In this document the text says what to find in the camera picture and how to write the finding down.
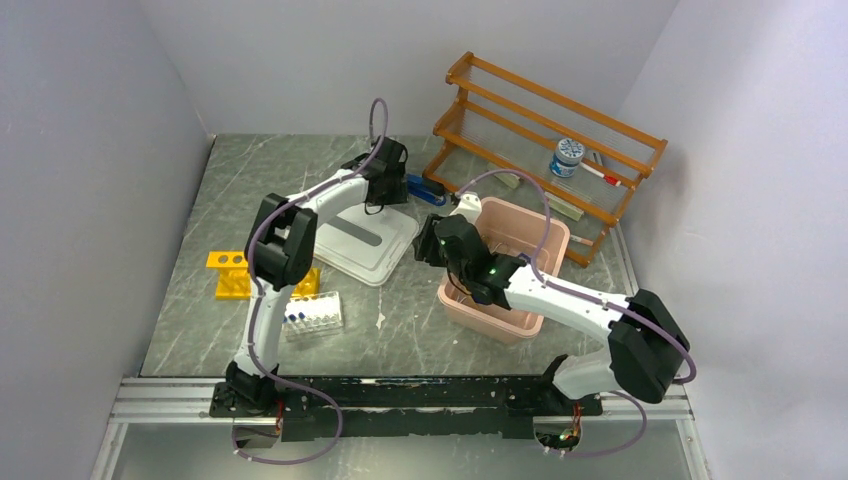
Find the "yellow rubber tubing with clamps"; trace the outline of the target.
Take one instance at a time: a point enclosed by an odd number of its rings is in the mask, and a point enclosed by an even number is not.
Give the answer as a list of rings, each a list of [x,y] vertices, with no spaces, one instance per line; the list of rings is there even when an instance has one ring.
[[[492,254],[507,255],[524,262],[528,261],[524,243],[516,238],[510,236],[482,235],[481,239]]]

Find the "white plastic lid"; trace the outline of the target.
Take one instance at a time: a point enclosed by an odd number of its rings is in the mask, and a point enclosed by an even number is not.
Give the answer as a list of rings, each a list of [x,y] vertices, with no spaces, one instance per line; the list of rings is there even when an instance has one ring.
[[[390,277],[419,231],[414,218],[384,208],[350,207],[317,230],[314,257],[371,287]]]

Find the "yellow test tube rack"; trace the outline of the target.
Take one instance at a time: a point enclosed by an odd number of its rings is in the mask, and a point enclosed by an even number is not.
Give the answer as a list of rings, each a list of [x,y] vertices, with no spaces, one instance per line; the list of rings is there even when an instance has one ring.
[[[216,300],[249,300],[252,283],[248,274],[248,263],[242,251],[210,251],[207,269],[217,273]],[[307,297],[320,292],[321,270],[311,268],[294,289],[294,297]]]

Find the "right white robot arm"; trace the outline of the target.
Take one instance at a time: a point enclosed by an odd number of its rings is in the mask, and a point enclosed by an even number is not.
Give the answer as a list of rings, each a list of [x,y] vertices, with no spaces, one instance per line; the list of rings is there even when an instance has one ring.
[[[651,291],[627,297],[544,273],[532,257],[490,248],[461,214],[430,215],[413,247],[416,260],[444,269],[476,310],[539,315],[601,343],[593,353],[552,362],[549,380],[539,389],[550,413],[565,413],[578,399],[612,391],[657,404],[671,385],[696,376],[687,338]]]

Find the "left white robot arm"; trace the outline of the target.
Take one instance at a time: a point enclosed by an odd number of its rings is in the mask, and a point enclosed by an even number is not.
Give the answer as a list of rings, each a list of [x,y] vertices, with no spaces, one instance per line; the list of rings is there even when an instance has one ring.
[[[407,159],[405,145],[379,137],[369,152],[318,185],[262,200],[244,250],[251,282],[248,317],[225,372],[227,391],[249,414],[264,415],[277,401],[285,306],[312,266],[319,227],[350,207],[406,202]]]

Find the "blue stapler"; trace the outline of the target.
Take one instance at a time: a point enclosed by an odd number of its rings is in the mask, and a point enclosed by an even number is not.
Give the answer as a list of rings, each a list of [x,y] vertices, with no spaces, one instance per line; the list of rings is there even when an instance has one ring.
[[[406,175],[407,193],[434,206],[443,206],[447,202],[443,184],[422,176]]]

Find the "pink plastic bin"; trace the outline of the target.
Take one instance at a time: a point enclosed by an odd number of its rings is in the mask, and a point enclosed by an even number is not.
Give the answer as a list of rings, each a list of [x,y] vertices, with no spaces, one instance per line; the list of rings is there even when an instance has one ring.
[[[570,230],[563,222],[554,219],[547,225],[544,215],[495,197],[485,197],[481,202],[482,214],[475,224],[481,236],[516,238],[524,243],[527,255],[543,242],[537,267],[544,274],[560,273],[570,240]],[[437,297],[449,320],[506,345],[536,337],[544,321],[535,313],[478,305],[447,277],[442,278]]]

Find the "beige block on shelf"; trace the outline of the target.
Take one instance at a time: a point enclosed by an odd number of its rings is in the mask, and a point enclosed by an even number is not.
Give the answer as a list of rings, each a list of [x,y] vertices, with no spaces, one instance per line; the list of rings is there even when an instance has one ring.
[[[510,189],[517,189],[521,184],[521,178],[509,171],[496,171],[493,176]]]

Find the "orange wooden shelf rack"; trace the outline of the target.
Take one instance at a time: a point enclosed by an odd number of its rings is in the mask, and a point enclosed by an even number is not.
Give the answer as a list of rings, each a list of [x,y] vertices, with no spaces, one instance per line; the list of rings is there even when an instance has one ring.
[[[580,221],[566,217],[574,239],[566,256],[586,267],[619,224],[637,188],[658,166],[668,142],[645,133],[561,93],[528,80],[472,52],[447,71],[457,92],[433,127],[443,141],[424,177],[458,190],[465,163],[472,171],[497,167],[532,177],[550,195],[584,211]],[[586,147],[582,163],[616,177],[613,187],[584,170],[573,176],[552,174],[549,165],[560,139]]]

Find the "beige labelled block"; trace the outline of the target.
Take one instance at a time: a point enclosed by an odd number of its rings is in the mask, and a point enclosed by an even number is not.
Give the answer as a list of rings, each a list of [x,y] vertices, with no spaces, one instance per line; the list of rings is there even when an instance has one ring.
[[[555,196],[546,194],[546,198],[548,199],[548,203],[550,207],[557,211],[559,214],[577,222],[582,219],[584,216],[584,211],[573,204]]]

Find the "blue white jar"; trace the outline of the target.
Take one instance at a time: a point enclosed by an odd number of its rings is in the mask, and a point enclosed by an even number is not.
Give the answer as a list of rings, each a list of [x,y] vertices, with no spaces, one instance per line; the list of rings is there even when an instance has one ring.
[[[552,154],[549,169],[553,175],[561,178],[569,178],[574,175],[580,167],[586,147],[572,138],[560,139]]]

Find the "red white marker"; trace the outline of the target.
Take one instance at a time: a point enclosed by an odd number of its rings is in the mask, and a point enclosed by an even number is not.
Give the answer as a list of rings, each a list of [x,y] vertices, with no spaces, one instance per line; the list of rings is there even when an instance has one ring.
[[[600,170],[597,170],[596,168],[588,165],[587,163],[582,163],[581,167],[584,170],[586,170],[587,172],[595,175],[596,177],[601,178],[604,182],[606,182],[607,184],[609,184],[613,187],[618,187],[618,186],[621,185],[621,181],[619,179],[617,179],[616,177],[611,176],[611,175],[607,175],[607,174],[601,172]]]

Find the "black base frame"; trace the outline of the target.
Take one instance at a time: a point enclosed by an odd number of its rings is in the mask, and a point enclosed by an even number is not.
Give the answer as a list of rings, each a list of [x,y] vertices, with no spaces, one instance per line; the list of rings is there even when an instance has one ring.
[[[542,375],[290,376],[215,385],[208,414],[252,421],[281,421],[284,442],[318,438],[499,434],[532,439],[534,421],[602,414],[596,394],[567,399]]]

